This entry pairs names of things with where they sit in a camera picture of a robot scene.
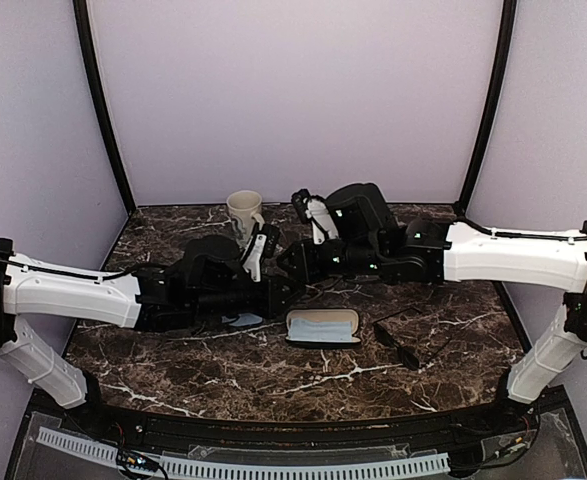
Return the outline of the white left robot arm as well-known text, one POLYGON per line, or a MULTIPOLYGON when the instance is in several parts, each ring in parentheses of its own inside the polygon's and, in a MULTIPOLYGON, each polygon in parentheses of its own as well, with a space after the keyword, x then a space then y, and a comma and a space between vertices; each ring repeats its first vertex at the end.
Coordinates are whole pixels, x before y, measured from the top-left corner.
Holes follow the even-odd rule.
POLYGON ((97 380, 61 356, 34 331, 28 314, 92 320, 142 332, 182 330, 200 317, 282 315, 304 284, 261 269, 272 249, 258 235, 251 250, 209 235, 187 243, 169 266, 146 262, 99 272, 37 261, 0 238, 0 358, 44 390, 93 436, 114 427, 97 380))

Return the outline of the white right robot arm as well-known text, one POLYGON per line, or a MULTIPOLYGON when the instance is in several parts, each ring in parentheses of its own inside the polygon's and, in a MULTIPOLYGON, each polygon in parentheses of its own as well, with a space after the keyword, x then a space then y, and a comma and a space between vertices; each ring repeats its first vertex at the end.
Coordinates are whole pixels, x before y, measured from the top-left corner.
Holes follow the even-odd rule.
POLYGON ((305 284, 375 276, 386 284, 481 280, 563 291, 554 320, 510 368, 505 395, 484 410, 483 424, 494 434, 518 422, 522 405, 536 401, 587 347, 587 221, 561 232, 500 230, 464 217, 398 224, 373 183, 347 185, 328 197, 301 189, 292 205, 313 236, 292 243, 277 264, 305 284))

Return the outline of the black hard glasses case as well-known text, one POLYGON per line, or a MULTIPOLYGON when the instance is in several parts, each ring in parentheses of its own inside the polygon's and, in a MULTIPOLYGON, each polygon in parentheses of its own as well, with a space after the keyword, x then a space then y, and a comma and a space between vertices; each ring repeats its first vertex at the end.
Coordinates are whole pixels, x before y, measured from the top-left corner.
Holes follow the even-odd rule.
POLYGON ((308 348, 348 348, 361 344, 359 314, 352 309, 297 309, 286 316, 286 341, 308 348))

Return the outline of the light blue cleaning cloth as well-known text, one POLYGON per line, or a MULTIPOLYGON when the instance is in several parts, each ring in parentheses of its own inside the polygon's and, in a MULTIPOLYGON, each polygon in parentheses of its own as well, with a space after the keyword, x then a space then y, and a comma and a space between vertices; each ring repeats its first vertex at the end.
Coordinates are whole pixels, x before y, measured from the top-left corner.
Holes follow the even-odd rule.
POLYGON ((349 322, 312 322, 294 318, 291 321, 288 338, 301 342, 350 343, 352 328, 349 322))
POLYGON ((253 313, 243 313, 233 317, 222 316, 221 320, 223 325, 233 328, 256 326, 262 324, 264 321, 261 316, 253 313))

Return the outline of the brown tortoiseshell sunglasses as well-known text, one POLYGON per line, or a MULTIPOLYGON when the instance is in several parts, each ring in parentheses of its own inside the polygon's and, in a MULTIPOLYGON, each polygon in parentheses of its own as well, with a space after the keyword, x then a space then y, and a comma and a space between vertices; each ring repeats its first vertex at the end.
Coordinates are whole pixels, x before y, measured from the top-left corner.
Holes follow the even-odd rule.
POLYGON ((359 277, 349 276, 334 276, 331 277, 331 281, 326 280, 316 284, 306 285, 306 292, 312 297, 320 297, 325 293, 338 292, 341 285, 356 287, 358 285, 368 284, 369 280, 360 279, 359 277))

